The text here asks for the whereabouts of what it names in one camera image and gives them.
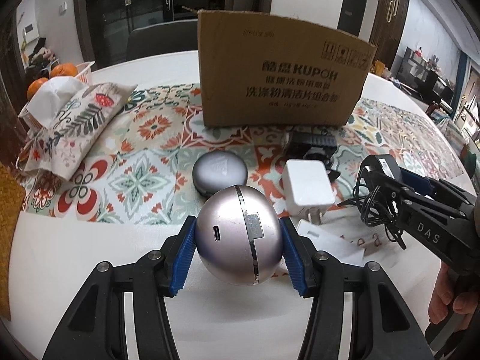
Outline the person's right hand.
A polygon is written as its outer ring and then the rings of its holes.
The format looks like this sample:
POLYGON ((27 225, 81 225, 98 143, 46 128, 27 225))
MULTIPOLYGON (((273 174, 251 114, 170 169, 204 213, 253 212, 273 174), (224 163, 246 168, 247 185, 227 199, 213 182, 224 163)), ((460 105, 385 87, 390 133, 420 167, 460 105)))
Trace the person's right hand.
POLYGON ((455 296, 448 271, 448 265, 441 262, 428 308, 430 323, 441 323, 447 317, 448 307, 450 306, 456 314, 464 316, 457 330, 466 330, 479 305, 479 294, 476 292, 463 292, 455 296))

